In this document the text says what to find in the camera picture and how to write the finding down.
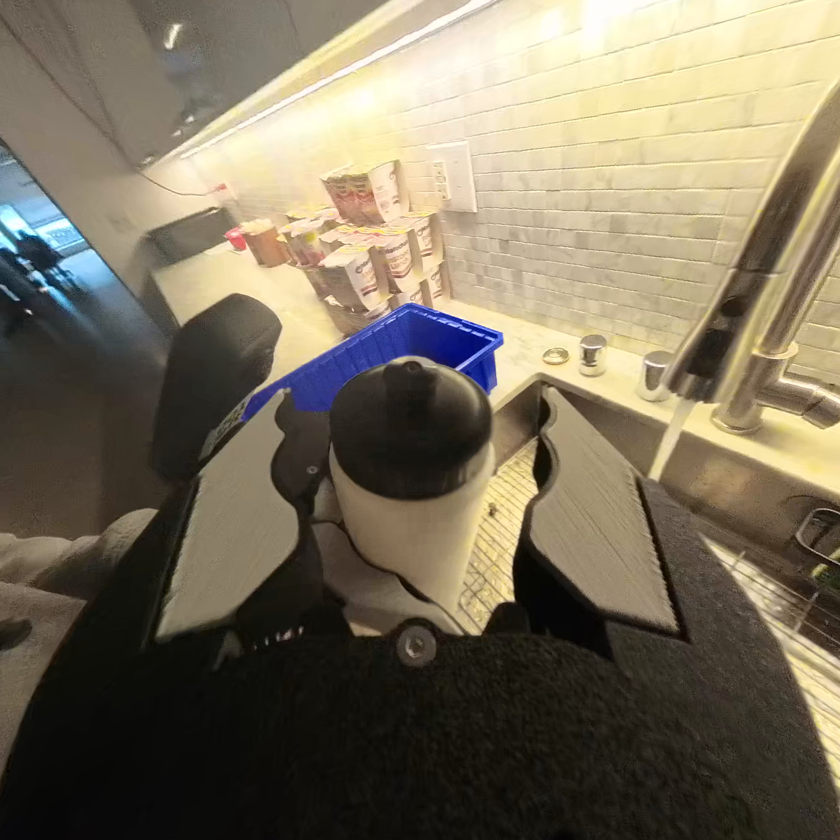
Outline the brown container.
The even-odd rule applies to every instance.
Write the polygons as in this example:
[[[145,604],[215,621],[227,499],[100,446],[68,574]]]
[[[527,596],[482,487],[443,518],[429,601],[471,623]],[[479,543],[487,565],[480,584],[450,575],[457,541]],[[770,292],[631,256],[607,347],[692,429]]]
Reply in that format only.
[[[287,246],[279,239],[277,226],[271,220],[250,220],[241,223],[239,229],[258,265],[274,268],[289,261]]]

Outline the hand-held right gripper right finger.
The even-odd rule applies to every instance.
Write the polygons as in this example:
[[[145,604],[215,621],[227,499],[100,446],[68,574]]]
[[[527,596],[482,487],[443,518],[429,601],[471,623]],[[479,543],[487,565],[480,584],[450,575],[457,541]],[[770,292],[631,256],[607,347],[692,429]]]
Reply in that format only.
[[[554,386],[541,386],[538,409],[537,493],[512,569],[531,630],[606,640],[616,624],[681,637],[636,470]]]

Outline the white wall outlet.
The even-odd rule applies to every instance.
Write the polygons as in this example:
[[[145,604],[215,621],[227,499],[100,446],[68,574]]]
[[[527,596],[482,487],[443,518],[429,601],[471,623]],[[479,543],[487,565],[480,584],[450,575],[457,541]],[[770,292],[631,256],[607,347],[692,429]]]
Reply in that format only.
[[[476,214],[478,204],[469,142],[430,144],[426,152],[438,206],[449,212]]]

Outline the blue plastic bin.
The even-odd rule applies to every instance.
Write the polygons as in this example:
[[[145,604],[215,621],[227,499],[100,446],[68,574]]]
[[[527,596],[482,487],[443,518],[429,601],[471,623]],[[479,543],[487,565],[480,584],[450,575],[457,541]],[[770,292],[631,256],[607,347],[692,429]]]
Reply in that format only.
[[[490,394],[497,387],[495,352],[502,344],[498,330],[407,303],[255,392],[241,419],[246,423],[284,390],[298,410],[327,412],[349,380],[404,356],[421,356],[452,368]]]

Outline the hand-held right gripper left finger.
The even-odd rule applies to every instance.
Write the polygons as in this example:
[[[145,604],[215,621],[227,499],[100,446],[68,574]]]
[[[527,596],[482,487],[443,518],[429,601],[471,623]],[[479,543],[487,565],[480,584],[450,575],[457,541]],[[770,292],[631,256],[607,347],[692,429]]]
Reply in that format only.
[[[300,633],[322,604],[311,519],[329,418],[280,389],[201,469],[155,628],[157,643],[232,629],[243,644]]]

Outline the running water stream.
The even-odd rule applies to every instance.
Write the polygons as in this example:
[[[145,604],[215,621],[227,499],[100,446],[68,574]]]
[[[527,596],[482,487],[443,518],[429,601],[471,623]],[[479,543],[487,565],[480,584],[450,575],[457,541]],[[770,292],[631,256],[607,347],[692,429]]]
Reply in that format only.
[[[647,473],[647,478],[659,482],[665,472],[665,468],[674,454],[679,438],[683,433],[684,427],[691,415],[696,403],[681,396],[677,404],[673,416],[671,417],[667,428],[659,442],[659,445],[654,454],[654,460]]]

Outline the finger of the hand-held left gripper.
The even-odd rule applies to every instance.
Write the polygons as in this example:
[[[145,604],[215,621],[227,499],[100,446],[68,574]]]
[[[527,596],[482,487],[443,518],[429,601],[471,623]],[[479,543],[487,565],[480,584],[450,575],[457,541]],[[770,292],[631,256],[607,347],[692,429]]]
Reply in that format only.
[[[323,582],[343,604],[344,617],[351,625],[385,635],[418,619],[446,634],[466,634],[443,607],[412,593],[398,575],[362,560],[338,524],[315,523],[313,537],[321,556]]]

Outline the black bottle cap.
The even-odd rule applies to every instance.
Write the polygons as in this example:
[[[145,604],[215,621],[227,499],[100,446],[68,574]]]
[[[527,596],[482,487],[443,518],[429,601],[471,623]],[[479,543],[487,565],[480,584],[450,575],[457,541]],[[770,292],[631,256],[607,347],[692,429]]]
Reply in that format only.
[[[357,374],[329,409],[343,473],[378,497],[419,501],[476,478],[490,452],[488,395],[470,377],[421,356]]]

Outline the upper kitchen cabinet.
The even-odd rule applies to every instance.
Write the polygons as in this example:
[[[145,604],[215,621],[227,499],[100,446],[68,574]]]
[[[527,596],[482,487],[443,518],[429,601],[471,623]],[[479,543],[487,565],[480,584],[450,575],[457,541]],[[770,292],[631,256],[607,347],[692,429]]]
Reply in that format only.
[[[143,169],[383,1],[2,1],[9,35]]]

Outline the black countertop appliance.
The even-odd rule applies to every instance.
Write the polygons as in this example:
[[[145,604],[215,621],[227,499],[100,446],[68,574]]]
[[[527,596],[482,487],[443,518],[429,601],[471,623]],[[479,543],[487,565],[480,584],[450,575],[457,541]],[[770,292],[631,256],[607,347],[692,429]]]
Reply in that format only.
[[[154,228],[145,238],[159,260],[170,266],[221,245],[234,225],[226,208],[214,206]]]

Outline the white plastic bottle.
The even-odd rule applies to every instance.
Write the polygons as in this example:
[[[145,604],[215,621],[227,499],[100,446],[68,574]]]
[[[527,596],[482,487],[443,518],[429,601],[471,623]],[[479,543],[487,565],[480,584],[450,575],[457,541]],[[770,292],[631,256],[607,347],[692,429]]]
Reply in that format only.
[[[378,496],[355,483],[329,451],[343,524],[360,556],[401,576],[429,601],[457,610],[490,479],[497,466],[489,443],[478,470],[443,496],[404,500]]]

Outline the stack of instant noodle cups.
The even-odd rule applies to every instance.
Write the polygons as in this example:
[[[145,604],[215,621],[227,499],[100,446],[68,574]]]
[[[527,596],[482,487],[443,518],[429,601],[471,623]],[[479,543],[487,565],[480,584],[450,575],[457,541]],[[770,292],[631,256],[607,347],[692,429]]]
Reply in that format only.
[[[437,211],[413,203],[402,163],[345,164],[319,182],[324,202],[287,212],[275,239],[342,335],[407,303],[436,308],[443,233]]]

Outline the stainless steel faucet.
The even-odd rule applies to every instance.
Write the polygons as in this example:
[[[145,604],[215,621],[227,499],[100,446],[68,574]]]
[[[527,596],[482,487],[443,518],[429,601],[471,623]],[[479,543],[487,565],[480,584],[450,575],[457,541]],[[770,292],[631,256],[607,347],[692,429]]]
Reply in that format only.
[[[826,429],[838,392],[790,372],[805,316],[838,254],[839,85],[826,94],[750,220],[708,309],[669,364],[665,389],[714,406],[722,431],[751,435],[765,410]]]

